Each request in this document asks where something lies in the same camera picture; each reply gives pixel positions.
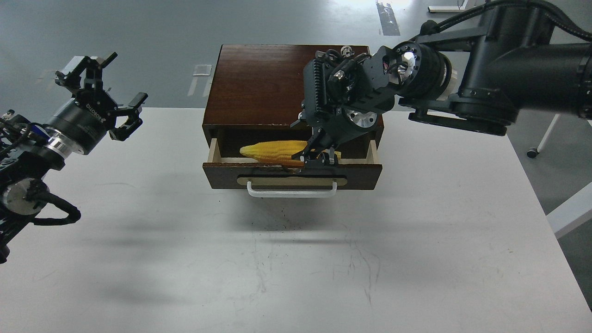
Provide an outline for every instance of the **open drawer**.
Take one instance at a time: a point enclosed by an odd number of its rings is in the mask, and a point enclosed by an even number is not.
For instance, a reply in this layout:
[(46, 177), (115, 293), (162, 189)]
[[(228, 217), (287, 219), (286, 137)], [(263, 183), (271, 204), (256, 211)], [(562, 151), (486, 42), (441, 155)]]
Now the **open drawer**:
[(340, 147), (342, 158), (337, 168), (302, 169), (239, 157), (233, 153), (235, 149), (221, 147), (218, 139), (213, 138), (203, 168), (212, 188), (246, 188), (250, 181), (253, 188), (259, 189), (325, 189), (335, 182), (338, 189), (373, 190), (382, 165), (378, 161), (376, 141), (366, 143), (365, 147), (359, 144)]
[[(301, 169), (260, 163), (241, 156), (243, 146), (276, 140), (303, 140), (311, 129), (291, 129), (304, 99), (303, 69), (327, 45), (223, 45), (216, 64), (202, 128), (210, 146), (203, 169), (212, 188), (373, 190), (384, 124), (344, 143), (337, 168)], [(356, 54), (366, 46), (353, 46)]]

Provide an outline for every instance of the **corn cob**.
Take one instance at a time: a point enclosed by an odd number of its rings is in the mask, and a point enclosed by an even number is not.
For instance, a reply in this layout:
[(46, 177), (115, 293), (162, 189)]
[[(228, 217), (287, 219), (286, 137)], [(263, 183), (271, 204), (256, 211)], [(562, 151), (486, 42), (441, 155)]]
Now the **corn cob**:
[(259, 142), (255, 145), (240, 148), (241, 155), (254, 158), (261, 163), (277, 163), (292, 167), (301, 167), (303, 162), (292, 159), (292, 155), (303, 150), (306, 141), (284, 140)]

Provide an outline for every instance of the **white table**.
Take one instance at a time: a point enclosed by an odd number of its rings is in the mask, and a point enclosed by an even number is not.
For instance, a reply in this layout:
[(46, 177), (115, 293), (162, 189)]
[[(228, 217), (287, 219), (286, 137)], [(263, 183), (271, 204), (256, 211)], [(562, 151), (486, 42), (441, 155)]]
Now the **white table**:
[(376, 190), (260, 199), (210, 188), (202, 115), (145, 108), (47, 176), (83, 218), (9, 244), (0, 331), (592, 331), (506, 137), (390, 112)]

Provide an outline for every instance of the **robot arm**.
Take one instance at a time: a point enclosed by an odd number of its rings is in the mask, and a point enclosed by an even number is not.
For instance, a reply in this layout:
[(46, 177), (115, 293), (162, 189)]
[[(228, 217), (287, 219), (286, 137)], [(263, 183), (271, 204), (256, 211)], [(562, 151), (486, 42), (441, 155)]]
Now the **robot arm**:
[[(477, 15), (475, 28), (444, 31)], [(587, 43), (549, 44), (555, 27)], [(415, 109), (410, 120), (500, 136), (522, 108), (592, 119), (591, 41), (546, 1), (496, 0), (439, 24), (428, 21), (418, 36), (371, 57), (347, 47), (317, 52), (304, 69), (303, 112), (292, 124), (306, 123), (313, 135), (292, 158), (335, 167), (333, 149), (373, 130), (395, 96)], [(441, 52), (469, 53), (453, 94), (456, 71)]]
[[(124, 141), (142, 124), (139, 115), (147, 94), (138, 93), (127, 107), (119, 107), (103, 90), (102, 70), (116, 56), (76, 56), (56, 72), (56, 83), (72, 98), (46, 124), (32, 123), (12, 110), (0, 119), (0, 264), (7, 259), (7, 243), (27, 224), (65, 225), (80, 219), (75, 206), (50, 193), (42, 182), (50, 169), (61, 170), (72, 152), (87, 155), (107, 132)], [(127, 120), (116, 128), (121, 116)], [(37, 218), (47, 203), (67, 216)]]

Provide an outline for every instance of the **drawer handle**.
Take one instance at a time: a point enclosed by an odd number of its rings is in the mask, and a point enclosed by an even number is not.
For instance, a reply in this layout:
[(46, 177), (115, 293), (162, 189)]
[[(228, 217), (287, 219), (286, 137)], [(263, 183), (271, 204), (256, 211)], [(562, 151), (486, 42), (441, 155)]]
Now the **drawer handle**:
[(330, 198), (337, 193), (337, 182), (333, 181), (333, 188), (329, 191), (259, 191), (254, 190), (251, 181), (248, 181), (247, 191), (256, 198)]

